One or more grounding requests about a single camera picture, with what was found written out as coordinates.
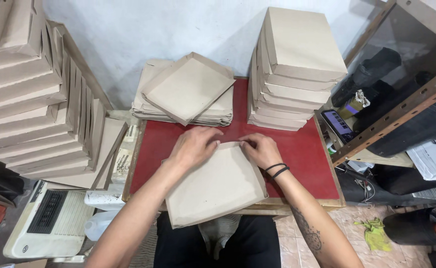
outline air conditioner unit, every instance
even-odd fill
[[[3,255],[14,259],[76,255],[85,239],[84,224],[94,207],[83,191],[54,191],[39,181],[7,240]]]

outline forearm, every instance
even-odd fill
[[[158,207],[185,169],[166,161],[115,216],[94,247],[86,267],[128,267]]]
[[[363,267],[344,233],[289,171],[281,173],[275,180],[292,206],[299,230],[321,267]]]

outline hand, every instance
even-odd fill
[[[220,141],[214,141],[208,146],[208,141],[223,132],[213,127],[194,127],[181,134],[173,147],[169,160],[175,161],[187,171],[208,159],[218,147]]]
[[[239,138],[239,141],[241,141],[239,143],[241,148],[246,151],[247,155],[254,160],[258,167],[267,169],[272,165],[282,163],[282,158],[277,149],[276,142],[272,138],[260,133],[254,133]],[[249,141],[256,143],[256,149],[249,144]],[[269,170],[269,174],[271,174],[274,169],[275,168]]]

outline barcode label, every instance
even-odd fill
[[[124,173],[128,172],[130,169],[132,151],[127,149],[119,149],[117,154],[117,161],[115,161],[113,173]]]
[[[123,141],[133,142],[136,132],[137,132],[137,125],[129,126],[127,133],[125,133],[125,137],[123,137]]]

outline person's right hand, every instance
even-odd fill
[[[241,147],[246,151],[247,155],[262,169],[282,163],[281,155],[277,149],[276,142],[267,136],[260,133],[249,134],[239,138]],[[254,149],[248,142],[255,142]]]

